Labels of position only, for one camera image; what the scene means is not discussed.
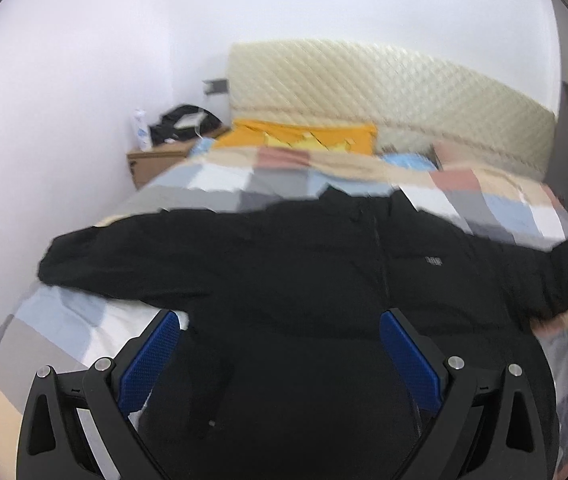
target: white bottle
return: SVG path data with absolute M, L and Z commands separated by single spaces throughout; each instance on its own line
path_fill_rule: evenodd
M 148 130 L 146 112 L 144 110 L 135 110 L 133 127 L 135 128 L 139 149 L 143 152 L 150 152 L 153 149 L 153 141 L 151 140 L 151 132 Z

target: blue object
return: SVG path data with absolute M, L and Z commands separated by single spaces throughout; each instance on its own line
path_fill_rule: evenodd
M 170 312 L 144 343 L 120 379 L 118 408 L 125 416 L 144 406 L 179 340 L 179 319 Z
M 195 146 L 190 149 L 189 156 L 187 158 L 208 153 L 216 140 L 217 139 L 212 139 L 211 137 L 202 137 L 198 139 Z
M 380 155 L 384 162 L 416 171 L 437 171 L 435 164 L 419 153 L 385 153 Z
M 382 314 L 379 335 L 419 409 L 437 413 L 442 406 L 439 376 L 390 312 Z

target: pillow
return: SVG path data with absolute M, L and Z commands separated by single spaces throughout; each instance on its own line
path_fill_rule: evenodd
M 384 162 L 388 162 L 388 164 L 406 168 L 407 170 L 437 170 L 435 164 L 433 164 L 429 158 L 424 155 L 419 155 L 419 153 L 384 153 L 384 155 L 380 155 L 379 158 Z
M 438 140 L 433 143 L 435 161 L 440 170 L 462 170 L 468 168 L 493 168 L 528 180 L 539 182 L 543 175 L 532 166 L 503 153 L 467 146 L 454 140 Z
M 454 167 L 467 168 L 483 162 L 481 157 L 473 153 L 470 148 L 463 144 L 452 142 L 452 140 L 438 140 L 433 142 L 433 151 L 435 152 L 437 167 L 440 170 Z
M 376 136 L 377 127 L 374 124 L 295 126 L 237 119 L 233 121 L 233 130 L 220 137 L 213 149 L 232 146 L 272 146 L 372 155 Z

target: yellow pillow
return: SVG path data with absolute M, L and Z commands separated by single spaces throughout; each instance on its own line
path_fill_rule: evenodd
M 374 124 L 357 126 L 294 126 L 237 119 L 233 129 L 219 137 L 213 149 L 232 146 L 273 146 L 296 150 L 373 154 L 377 135 Z

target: metal bolt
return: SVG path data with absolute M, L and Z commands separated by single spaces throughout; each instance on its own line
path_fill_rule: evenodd
M 107 357 L 102 357 L 100 359 L 97 359 L 97 361 L 95 362 L 95 369 L 101 372 L 107 370 L 109 366 L 110 366 L 110 359 Z
M 512 365 L 508 365 L 508 371 L 512 373 L 515 377 L 519 377 L 523 370 L 522 367 L 513 363 Z
M 43 379 L 44 377 L 48 376 L 50 373 L 50 366 L 44 365 L 42 368 L 38 370 L 38 377 Z
M 464 360 L 456 355 L 448 358 L 448 366 L 454 370 L 461 370 L 464 368 Z

